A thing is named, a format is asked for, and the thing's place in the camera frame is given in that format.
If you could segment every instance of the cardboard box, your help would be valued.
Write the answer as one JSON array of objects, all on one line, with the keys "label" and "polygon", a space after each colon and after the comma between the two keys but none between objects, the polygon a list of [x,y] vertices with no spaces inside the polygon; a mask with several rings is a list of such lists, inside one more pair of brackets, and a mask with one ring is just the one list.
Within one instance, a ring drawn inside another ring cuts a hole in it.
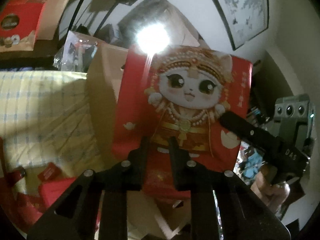
[{"label": "cardboard box", "polygon": [[10,0],[0,14],[0,51],[33,51],[47,0]]},{"label": "cardboard box", "polygon": [[[119,162],[111,153],[111,146],[116,102],[123,74],[121,67],[125,64],[127,54],[127,49],[100,44],[87,74],[92,125],[107,167]],[[191,219],[190,201],[173,209],[170,204],[159,205],[154,198],[140,191],[128,192],[127,204],[128,222],[140,233],[136,239],[146,234],[171,239]]]},{"label": "cardboard box", "polygon": [[52,40],[69,0],[47,0],[38,27],[37,40]]}]

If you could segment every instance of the framed painting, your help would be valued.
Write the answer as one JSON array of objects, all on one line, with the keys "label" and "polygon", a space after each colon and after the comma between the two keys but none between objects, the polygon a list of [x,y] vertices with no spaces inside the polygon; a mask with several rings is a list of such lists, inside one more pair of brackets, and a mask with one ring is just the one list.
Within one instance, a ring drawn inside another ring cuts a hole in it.
[{"label": "framed painting", "polygon": [[212,0],[224,22],[233,50],[269,25],[269,0]]}]

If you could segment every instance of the black pole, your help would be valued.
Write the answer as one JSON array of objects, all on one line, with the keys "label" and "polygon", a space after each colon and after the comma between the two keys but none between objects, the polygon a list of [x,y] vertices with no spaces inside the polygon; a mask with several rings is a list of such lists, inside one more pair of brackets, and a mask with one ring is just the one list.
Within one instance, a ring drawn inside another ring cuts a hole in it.
[{"label": "black pole", "polygon": [[98,32],[100,31],[100,29],[102,28],[102,26],[104,25],[104,23],[106,22],[106,20],[108,19],[108,17],[110,16],[110,14],[112,13],[112,11],[116,8],[116,6],[118,5],[119,3],[118,2],[115,2],[111,8],[108,10],[106,16],[102,19],[102,21],[100,22],[96,32],[94,33],[94,37],[97,36]]},{"label": "black pole", "polygon": [[77,7],[76,7],[76,10],[75,10],[75,12],[73,13],[73,16],[72,16],[72,18],[71,18],[71,21],[70,21],[70,24],[69,24],[67,33],[72,29],[73,24],[74,24],[74,22],[75,22],[75,20],[76,20],[76,17],[77,17],[77,15],[78,15],[78,12],[79,12],[79,10],[80,10],[83,2],[84,2],[84,0],[80,0],[80,1],[79,1],[78,5],[77,5]]}]

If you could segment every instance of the red box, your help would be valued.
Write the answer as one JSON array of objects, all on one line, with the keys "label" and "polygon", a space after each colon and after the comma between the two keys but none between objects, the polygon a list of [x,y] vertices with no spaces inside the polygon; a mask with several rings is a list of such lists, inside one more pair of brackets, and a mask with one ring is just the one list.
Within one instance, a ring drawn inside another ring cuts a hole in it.
[{"label": "red box", "polygon": [[48,166],[45,168],[45,170],[38,175],[38,178],[42,182],[45,182],[48,180],[55,179],[60,174],[61,174],[61,170],[56,165],[54,165],[54,163],[49,163]]},{"label": "red box", "polygon": [[175,47],[147,59],[129,50],[116,109],[113,153],[125,159],[151,138],[144,191],[172,199],[189,192],[173,187],[167,139],[207,168],[233,170],[240,140],[223,128],[219,117],[231,110],[245,117],[252,64],[229,54],[203,48]]},{"label": "red box", "polygon": [[0,52],[32,51],[46,0],[10,0],[0,14]]}]

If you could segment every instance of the black metal bracket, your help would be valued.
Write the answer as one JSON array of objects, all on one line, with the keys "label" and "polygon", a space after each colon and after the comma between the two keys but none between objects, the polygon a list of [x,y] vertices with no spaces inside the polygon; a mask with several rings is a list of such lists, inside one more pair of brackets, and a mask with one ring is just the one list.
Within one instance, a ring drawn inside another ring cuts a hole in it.
[{"label": "black metal bracket", "polygon": [[191,191],[193,240],[220,239],[214,192],[224,239],[291,239],[287,228],[235,173],[210,171],[191,160],[175,137],[169,139],[169,154],[175,188]]},{"label": "black metal bracket", "polygon": [[277,167],[279,174],[290,173],[299,178],[302,177],[310,157],[297,149],[294,144],[254,127],[233,112],[224,113],[219,120],[223,127],[235,133],[241,140],[264,151],[264,160]]},{"label": "black metal bracket", "polygon": [[86,170],[42,215],[28,233],[28,240],[93,239],[101,195],[99,240],[127,240],[127,190],[142,188],[149,141],[111,169]]}]

